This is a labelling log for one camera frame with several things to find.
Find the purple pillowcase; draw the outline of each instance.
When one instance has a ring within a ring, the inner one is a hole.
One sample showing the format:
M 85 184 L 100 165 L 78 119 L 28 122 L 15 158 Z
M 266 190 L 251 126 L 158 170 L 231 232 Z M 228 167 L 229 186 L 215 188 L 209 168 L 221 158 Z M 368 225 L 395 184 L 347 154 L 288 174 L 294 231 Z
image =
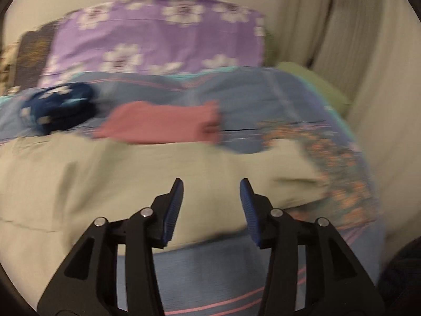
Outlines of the purple pillowcase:
M 69 13 L 39 87 L 83 71 L 145 75 L 260 66 L 263 15 L 217 0 L 116 0 Z

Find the metal pin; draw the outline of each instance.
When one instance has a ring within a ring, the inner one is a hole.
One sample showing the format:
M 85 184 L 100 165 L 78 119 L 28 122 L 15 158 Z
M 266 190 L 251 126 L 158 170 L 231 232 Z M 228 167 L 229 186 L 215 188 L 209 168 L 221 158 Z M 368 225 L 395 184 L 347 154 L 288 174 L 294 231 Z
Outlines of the metal pin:
M 152 208 L 143 208 L 142 210 L 140 210 L 140 215 L 142 215 L 143 217 L 152 216 L 153 213 L 154 211 L 152 210 Z
M 107 219 L 105 217 L 98 217 L 98 218 L 95 219 L 95 221 L 93 222 L 93 224 L 96 225 L 96 227 L 101 227 L 106 222 L 107 222 Z
M 319 224 L 319 226 L 326 227 L 329 225 L 329 220 L 325 219 L 324 217 L 321 217 L 317 220 L 317 223 Z
M 281 209 L 272 209 L 272 210 L 270 211 L 270 214 L 271 214 L 273 217 L 281 217 L 281 216 L 284 214 L 284 212 L 283 212 Z

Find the cream cloth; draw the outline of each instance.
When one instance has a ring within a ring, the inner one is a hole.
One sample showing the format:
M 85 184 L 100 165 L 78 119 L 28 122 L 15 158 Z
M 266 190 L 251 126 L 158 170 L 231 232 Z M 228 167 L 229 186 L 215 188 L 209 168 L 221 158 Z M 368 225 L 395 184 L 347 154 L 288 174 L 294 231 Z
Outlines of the cream cloth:
M 0 148 L 5 270 L 36 305 L 58 259 L 96 217 L 128 218 L 169 192 L 177 177 L 184 199 L 168 249 L 243 229 L 244 177 L 280 208 L 321 199 L 327 190 L 300 145 L 287 139 L 249 155 L 205 143 L 128 145 L 62 133 L 16 139 Z M 30 270 L 39 279 L 28 279 Z

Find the pink garment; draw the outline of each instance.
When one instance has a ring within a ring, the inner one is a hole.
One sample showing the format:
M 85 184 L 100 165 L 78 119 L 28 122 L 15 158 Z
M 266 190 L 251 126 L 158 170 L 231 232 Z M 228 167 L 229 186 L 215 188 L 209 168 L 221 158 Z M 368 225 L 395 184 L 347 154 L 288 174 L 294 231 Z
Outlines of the pink garment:
M 94 138 L 113 138 L 130 144 L 219 141 L 216 102 L 204 106 L 161 106 L 144 101 L 117 107 Z

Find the navy blue rolled cloth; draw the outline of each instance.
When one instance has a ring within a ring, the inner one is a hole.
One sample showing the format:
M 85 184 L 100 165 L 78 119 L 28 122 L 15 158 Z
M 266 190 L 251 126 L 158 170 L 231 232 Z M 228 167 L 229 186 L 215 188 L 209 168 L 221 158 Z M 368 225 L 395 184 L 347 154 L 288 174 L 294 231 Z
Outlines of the navy blue rolled cloth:
M 66 131 L 95 116 L 94 97 L 94 89 L 86 83 L 42 89 L 22 104 L 20 115 L 43 135 Z

